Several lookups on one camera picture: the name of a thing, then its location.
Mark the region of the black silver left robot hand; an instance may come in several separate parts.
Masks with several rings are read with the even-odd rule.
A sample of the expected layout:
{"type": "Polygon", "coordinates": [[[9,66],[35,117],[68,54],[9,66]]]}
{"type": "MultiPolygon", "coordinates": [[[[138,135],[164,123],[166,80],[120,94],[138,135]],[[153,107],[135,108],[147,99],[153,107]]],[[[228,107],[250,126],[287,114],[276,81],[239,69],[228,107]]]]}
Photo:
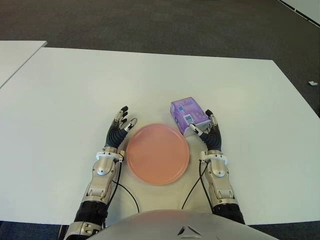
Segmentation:
{"type": "Polygon", "coordinates": [[[105,148],[112,147],[118,149],[128,132],[137,124],[138,119],[136,117],[130,121],[126,118],[128,110],[128,106],[124,106],[115,115],[106,135],[105,148]]]}

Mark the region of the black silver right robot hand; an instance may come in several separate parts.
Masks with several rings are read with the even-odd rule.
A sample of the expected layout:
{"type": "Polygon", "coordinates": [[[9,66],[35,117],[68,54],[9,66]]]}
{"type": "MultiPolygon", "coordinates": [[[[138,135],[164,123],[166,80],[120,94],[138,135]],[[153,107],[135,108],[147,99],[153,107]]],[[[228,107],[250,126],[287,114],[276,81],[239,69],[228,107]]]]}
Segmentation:
{"type": "Polygon", "coordinates": [[[219,124],[215,114],[207,109],[205,114],[210,119],[210,124],[207,132],[203,132],[193,123],[189,124],[189,127],[195,132],[196,135],[206,144],[208,151],[222,151],[222,137],[219,129],[219,124]]]}

